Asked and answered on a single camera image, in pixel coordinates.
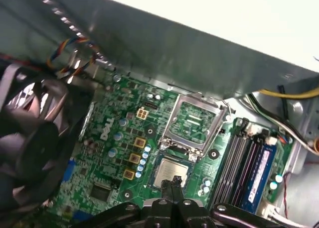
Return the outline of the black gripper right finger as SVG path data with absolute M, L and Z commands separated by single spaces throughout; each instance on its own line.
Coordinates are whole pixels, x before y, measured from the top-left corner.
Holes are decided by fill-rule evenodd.
M 233 205 L 219 203 L 207 210 L 195 200 L 186 199 L 181 191 L 182 179 L 174 176 L 172 192 L 175 198 L 176 215 L 183 228 L 216 228 L 220 223 L 225 228 L 283 228 L 283 225 L 261 218 Z

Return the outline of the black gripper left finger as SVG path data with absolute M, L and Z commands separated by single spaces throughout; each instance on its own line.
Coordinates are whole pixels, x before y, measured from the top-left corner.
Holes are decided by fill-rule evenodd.
M 74 228 L 169 228 L 173 203 L 165 198 L 148 199 L 140 208 L 126 202 L 105 210 Z

